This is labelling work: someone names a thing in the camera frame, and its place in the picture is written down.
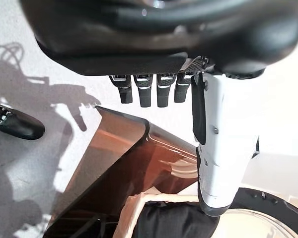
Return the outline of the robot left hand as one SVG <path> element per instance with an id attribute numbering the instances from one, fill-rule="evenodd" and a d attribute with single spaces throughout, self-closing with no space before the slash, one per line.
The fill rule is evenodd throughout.
<path id="1" fill-rule="evenodd" d="M 23 0 L 41 50 L 88 76 L 133 76 L 143 106 L 158 79 L 189 78 L 198 197 L 232 204 L 258 139 L 257 78 L 298 43 L 298 0 Z"/>

